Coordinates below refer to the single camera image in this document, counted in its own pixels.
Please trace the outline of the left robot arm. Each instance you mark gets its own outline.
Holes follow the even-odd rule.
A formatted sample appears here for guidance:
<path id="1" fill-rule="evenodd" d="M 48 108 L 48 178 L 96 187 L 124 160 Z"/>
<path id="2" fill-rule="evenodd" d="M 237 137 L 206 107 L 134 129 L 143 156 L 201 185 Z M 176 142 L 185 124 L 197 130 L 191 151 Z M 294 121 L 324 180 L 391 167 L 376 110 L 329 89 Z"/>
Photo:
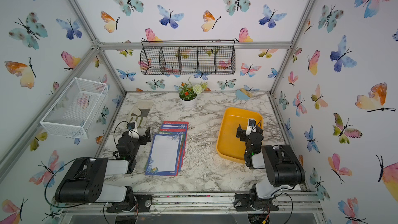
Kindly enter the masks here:
<path id="1" fill-rule="evenodd" d="M 115 186 L 105 183 L 111 176 L 132 174 L 136 155 L 141 145 L 151 142 L 150 128 L 144 135 L 136 130 L 126 130 L 118 140 L 118 159 L 77 158 L 73 161 L 55 192 L 57 203 L 110 203 L 110 213 L 139 212 L 145 208 L 145 199 L 134 195 L 130 186 Z"/>

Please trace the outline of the blue stationery paper stack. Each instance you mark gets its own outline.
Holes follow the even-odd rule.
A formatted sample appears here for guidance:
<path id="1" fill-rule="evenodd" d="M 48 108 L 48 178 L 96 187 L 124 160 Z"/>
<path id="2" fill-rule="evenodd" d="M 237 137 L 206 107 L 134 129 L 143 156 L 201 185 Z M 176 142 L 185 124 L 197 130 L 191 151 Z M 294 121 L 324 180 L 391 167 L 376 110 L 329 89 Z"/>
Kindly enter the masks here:
<path id="1" fill-rule="evenodd" d="M 177 176 L 180 135 L 156 134 L 145 168 L 149 176 Z"/>

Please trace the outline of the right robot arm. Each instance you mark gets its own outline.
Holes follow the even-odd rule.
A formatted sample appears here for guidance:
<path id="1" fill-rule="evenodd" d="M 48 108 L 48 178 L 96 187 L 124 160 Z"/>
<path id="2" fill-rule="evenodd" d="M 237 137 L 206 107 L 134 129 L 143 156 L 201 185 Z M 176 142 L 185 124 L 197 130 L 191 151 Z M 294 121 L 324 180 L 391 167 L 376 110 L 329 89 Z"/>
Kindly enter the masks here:
<path id="1" fill-rule="evenodd" d="M 247 129 L 237 128 L 236 137 L 245 143 L 244 163 L 251 170 L 266 172 L 266 178 L 247 194 L 236 194 L 238 212 L 278 211 L 277 197 L 305 182 L 305 171 L 290 145 L 263 145 L 263 130 L 250 120 Z"/>

